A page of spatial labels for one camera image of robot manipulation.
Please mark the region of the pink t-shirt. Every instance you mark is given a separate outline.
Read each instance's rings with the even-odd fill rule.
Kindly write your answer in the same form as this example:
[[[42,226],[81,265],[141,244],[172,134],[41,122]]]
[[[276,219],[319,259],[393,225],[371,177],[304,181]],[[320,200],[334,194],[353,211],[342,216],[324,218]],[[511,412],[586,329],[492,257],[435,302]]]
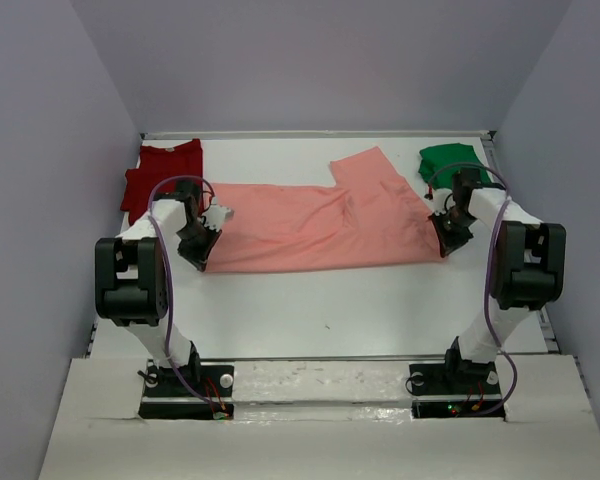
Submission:
[[[335,184],[218,184],[233,210],[210,273],[288,273],[438,263],[430,210],[378,147],[333,161]]]

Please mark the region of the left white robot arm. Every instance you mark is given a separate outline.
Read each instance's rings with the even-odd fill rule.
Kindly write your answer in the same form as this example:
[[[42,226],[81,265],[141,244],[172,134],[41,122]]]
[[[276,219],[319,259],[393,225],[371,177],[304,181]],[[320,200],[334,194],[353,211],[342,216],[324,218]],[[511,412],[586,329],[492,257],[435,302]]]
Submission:
[[[95,306],[98,316],[132,334],[175,392],[189,395],[201,383],[194,343],[174,319],[174,280],[167,240],[203,272],[233,211],[217,203],[204,178],[178,175],[149,193],[145,212],[116,237],[95,244]]]

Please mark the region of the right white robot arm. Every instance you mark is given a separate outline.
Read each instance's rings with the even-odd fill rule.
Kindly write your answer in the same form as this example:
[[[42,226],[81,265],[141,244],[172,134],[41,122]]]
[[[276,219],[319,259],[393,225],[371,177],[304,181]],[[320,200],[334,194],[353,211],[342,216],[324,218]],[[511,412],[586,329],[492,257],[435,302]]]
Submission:
[[[465,246],[476,222],[490,231],[481,313],[454,339],[440,368],[442,384],[462,392],[486,381],[517,327],[561,296],[566,229],[527,213],[503,181],[484,180],[480,167],[467,162],[455,167],[453,206],[429,216],[440,255],[446,258]]]

